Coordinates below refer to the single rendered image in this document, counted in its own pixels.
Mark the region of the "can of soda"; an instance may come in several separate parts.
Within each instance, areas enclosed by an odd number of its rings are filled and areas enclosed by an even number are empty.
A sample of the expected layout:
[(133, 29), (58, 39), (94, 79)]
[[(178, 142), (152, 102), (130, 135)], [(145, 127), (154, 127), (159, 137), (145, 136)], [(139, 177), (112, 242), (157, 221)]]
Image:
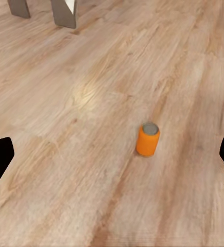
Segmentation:
[(160, 131), (157, 125), (152, 122), (144, 123), (139, 131), (136, 150), (142, 156), (152, 156), (156, 149)]

